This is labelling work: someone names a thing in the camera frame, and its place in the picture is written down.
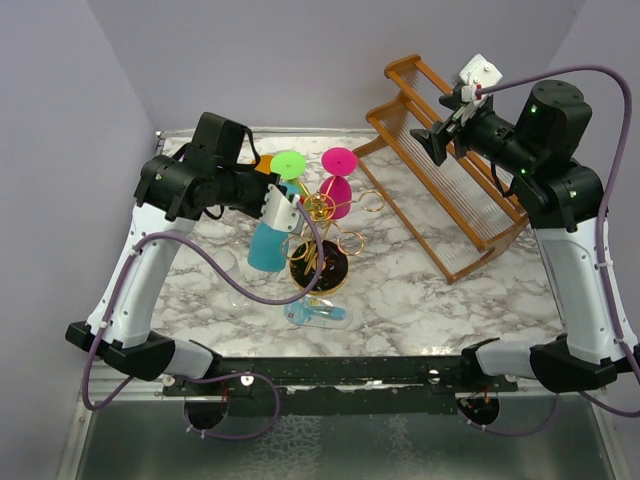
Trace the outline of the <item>green plastic wine glass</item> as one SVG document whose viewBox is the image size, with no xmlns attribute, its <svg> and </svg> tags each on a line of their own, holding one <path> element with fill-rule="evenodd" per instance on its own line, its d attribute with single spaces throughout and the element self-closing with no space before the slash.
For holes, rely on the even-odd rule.
<svg viewBox="0 0 640 480">
<path fill-rule="evenodd" d="M 299 178 L 306 170 L 305 157 L 296 151 L 284 151 L 276 154 L 270 164 L 271 172 L 280 176 L 280 184 L 287 188 L 290 194 L 298 194 L 302 198 L 308 195 Z"/>
</svg>

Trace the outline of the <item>blue plastic wine glass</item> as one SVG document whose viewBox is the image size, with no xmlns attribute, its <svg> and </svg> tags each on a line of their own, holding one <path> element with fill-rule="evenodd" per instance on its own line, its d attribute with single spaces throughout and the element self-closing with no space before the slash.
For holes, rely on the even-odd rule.
<svg viewBox="0 0 640 480">
<path fill-rule="evenodd" d="M 276 210 L 281 203 L 275 189 L 267 195 L 267 203 L 263 208 L 263 216 L 251 239 L 248 264 L 259 271 L 277 273 L 285 268 L 287 257 L 282 251 L 283 243 L 288 242 L 289 234 L 276 230 L 264 220 L 274 220 Z"/>
</svg>

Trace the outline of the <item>pink plastic wine glass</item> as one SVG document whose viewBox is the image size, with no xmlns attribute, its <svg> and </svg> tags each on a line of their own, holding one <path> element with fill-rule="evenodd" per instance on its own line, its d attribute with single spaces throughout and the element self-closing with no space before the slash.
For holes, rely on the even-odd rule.
<svg viewBox="0 0 640 480">
<path fill-rule="evenodd" d="M 334 147 L 322 155 L 321 164 L 330 176 L 323 181 L 320 192 L 327 196 L 331 219 L 342 219 L 348 215 L 352 200 L 352 188 L 346 177 L 356 170 L 358 157 L 347 148 Z"/>
</svg>

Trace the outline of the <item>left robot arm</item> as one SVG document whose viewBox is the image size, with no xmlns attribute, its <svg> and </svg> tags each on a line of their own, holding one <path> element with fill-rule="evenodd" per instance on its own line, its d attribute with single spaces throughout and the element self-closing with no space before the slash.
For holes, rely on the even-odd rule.
<svg viewBox="0 0 640 480">
<path fill-rule="evenodd" d="M 202 395 L 218 388 L 214 353 L 152 331 L 151 319 L 181 238 L 208 208 L 260 217 L 277 177 L 239 163 L 243 143 L 251 138 L 247 126 L 205 112 L 189 143 L 143 165 L 129 235 L 112 278 L 88 319 L 67 327 L 69 343 L 137 379 L 182 376 Z"/>
</svg>

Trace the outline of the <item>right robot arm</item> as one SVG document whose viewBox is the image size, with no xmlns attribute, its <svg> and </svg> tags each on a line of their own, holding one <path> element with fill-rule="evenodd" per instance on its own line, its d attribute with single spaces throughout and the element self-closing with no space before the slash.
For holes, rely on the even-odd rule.
<svg viewBox="0 0 640 480">
<path fill-rule="evenodd" d="M 606 241 L 605 190 L 573 153 L 592 116 L 582 92 L 561 80 L 532 86 L 517 123 L 498 116 L 493 99 L 471 104 L 456 88 L 440 99 L 452 113 L 411 137 L 435 165 L 454 148 L 475 152 L 512 176 L 508 193 L 524 208 L 563 326 L 545 343 L 491 339 L 463 350 L 459 378 L 481 391 L 495 376 L 540 382 L 555 393 L 583 392 L 639 371 L 639 341 L 624 319 Z"/>
</svg>

